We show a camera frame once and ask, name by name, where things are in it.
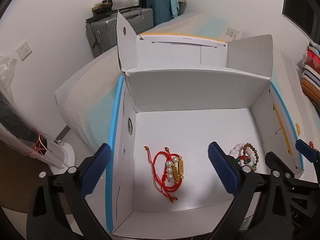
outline white cardboard box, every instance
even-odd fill
[[[274,151],[301,175],[303,163],[292,148],[297,135],[291,116],[270,83],[271,35],[229,43],[168,35],[164,42],[156,35],[137,36],[118,14],[117,37],[124,78],[118,86],[114,137],[109,142],[114,157],[106,170],[109,232],[176,239],[213,231],[233,196],[209,161],[212,141],[226,154],[238,143],[252,143],[260,156],[259,173],[269,173],[264,156]],[[184,179],[174,193],[178,201],[171,203],[155,189],[144,146],[152,158],[164,147],[183,157]],[[164,163],[159,157],[160,176]]]

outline wooden bead bracelet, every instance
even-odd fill
[[[249,166],[253,171],[257,170],[257,164],[259,162],[259,156],[257,153],[257,150],[253,147],[251,143],[246,144],[237,144],[231,151],[230,155],[236,154],[237,151],[240,151],[239,156],[236,158],[236,161],[240,163],[242,160],[244,162],[244,165]]]
[[[174,200],[178,200],[177,197],[173,197],[170,195],[170,193],[175,192],[182,183],[183,180],[183,160],[182,157],[176,153],[170,153],[169,148],[165,147],[165,151],[160,151],[156,154],[153,161],[151,160],[151,154],[148,146],[144,147],[145,150],[148,152],[148,161],[151,164],[152,167],[152,173],[153,173],[153,183],[156,187],[156,189],[169,198],[171,202]],[[166,163],[164,165],[164,173],[162,175],[162,178],[160,179],[158,174],[156,173],[156,159],[159,155],[164,155],[166,157]],[[165,185],[165,180],[168,180],[168,182],[174,182],[175,185],[172,187]]]

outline metal screw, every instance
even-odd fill
[[[75,173],[77,171],[77,167],[72,166],[68,169],[68,173]]]
[[[39,178],[44,178],[47,175],[45,171],[39,173]]]
[[[242,170],[246,173],[249,173],[251,171],[251,168],[249,166],[243,166]]]
[[[273,171],[272,174],[275,177],[280,177],[280,173],[278,171]]]

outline gold bar charm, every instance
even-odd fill
[[[178,161],[179,175],[183,175],[183,160]]]
[[[178,169],[176,166],[173,167],[173,177],[175,181],[179,181],[179,174],[178,174]]]

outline yellow strip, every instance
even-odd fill
[[[290,147],[290,144],[289,144],[289,140],[288,140],[287,134],[285,133],[285,129],[284,129],[283,123],[282,123],[282,121],[281,121],[281,119],[280,119],[280,115],[279,115],[279,113],[278,113],[278,110],[277,110],[275,104],[273,104],[273,109],[275,110],[275,113],[276,113],[276,116],[277,116],[277,118],[278,118],[278,121],[279,121],[281,130],[282,130],[282,132],[283,132],[284,139],[285,139],[285,142],[286,142],[287,147],[288,147],[288,152],[292,155],[291,147]]]
[[[152,36],[152,35],[186,36],[186,37],[201,38],[201,39],[207,39],[207,40],[213,40],[213,41],[221,41],[221,42],[226,43],[226,41],[224,41],[224,40],[208,38],[208,37],[203,37],[203,36],[190,35],[190,34],[182,34],[182,33],[141,33],[139,35],[140,36]]]

